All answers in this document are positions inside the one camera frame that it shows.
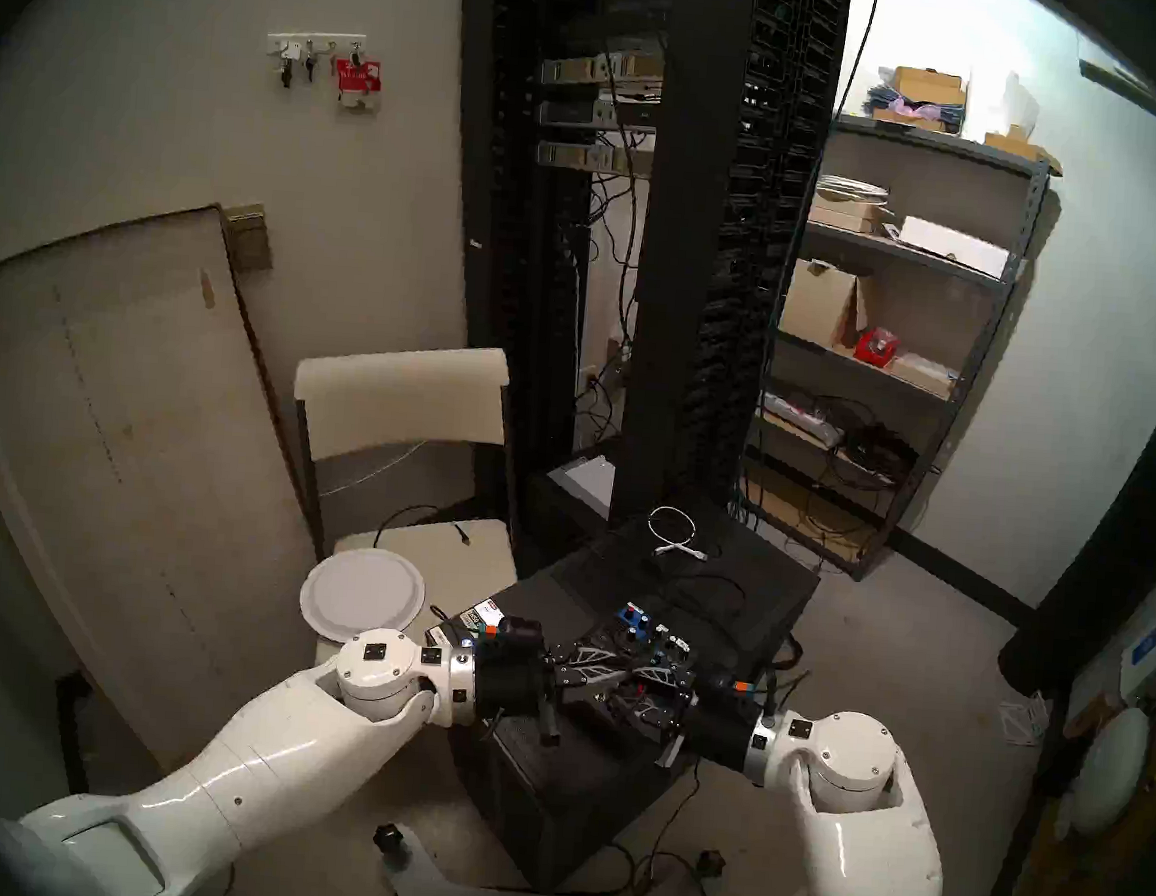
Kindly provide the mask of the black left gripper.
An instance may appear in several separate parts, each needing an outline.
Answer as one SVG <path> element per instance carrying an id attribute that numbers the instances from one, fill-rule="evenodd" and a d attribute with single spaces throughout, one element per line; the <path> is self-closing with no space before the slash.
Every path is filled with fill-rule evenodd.
<path id="1" fill-rule="evenodd" d="M 562 740 L 557 708 L 607 708 L 631 675 L 629 659 L 603 647 L 558 647 L 551 656 L 477 651 L 474 709 L 487 724 L 482 739 L 495 735 L 504 717 L 529 717 L 542 747 L 555 747 Z"/>

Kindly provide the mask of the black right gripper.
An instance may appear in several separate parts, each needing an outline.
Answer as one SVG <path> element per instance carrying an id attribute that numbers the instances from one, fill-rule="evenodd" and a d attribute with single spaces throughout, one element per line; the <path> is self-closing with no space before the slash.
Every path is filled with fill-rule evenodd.
<path id="1" fill-rule="evenodd" d="M 657 693 L 695 690 L 691 668 L 670 656 L 633 656 L 631 682 Z M 667 755 L 692 753 L 749 777 L 763 763 L 765 713 L 755 699 L 627 693 L 620 694 L 618 721 Z"/>

